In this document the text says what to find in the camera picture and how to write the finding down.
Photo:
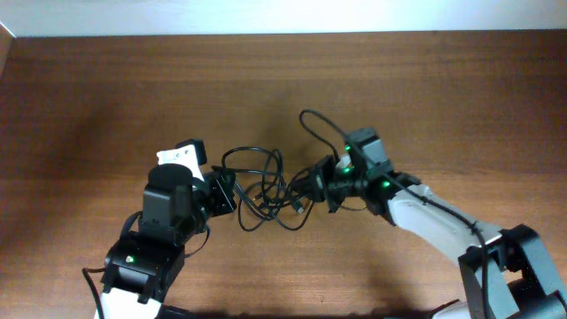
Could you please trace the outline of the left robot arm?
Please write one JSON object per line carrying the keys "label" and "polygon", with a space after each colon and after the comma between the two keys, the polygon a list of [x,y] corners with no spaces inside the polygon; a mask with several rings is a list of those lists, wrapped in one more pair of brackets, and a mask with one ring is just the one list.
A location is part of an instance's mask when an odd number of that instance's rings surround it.
{"label": "left robot arm", "polygon": [[97,318],[191,318],[167,306],[169,288],[190,253],[186,243],[208,235],[210,218],[236,209],[236,176],[215,167],[202,178],[187,167],[154,167],[144,188],[143,207],[125,221],[102,269],[102,291],[94,291]]}

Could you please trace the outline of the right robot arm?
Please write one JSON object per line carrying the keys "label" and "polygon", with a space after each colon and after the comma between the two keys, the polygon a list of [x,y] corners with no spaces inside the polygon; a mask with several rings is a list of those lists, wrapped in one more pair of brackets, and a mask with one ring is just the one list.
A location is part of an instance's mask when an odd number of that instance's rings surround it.
{"label": "right robot arm", "polygon": [[461,272],[466,299],[435,318],[566,317],[566,286],[539,234],[519,224],[505,229],[449,205],[417,178],[394,171],[373,128],[344,136],[346,152],[309,172],[310,197],[336,212],[347,197],[429,243]]}

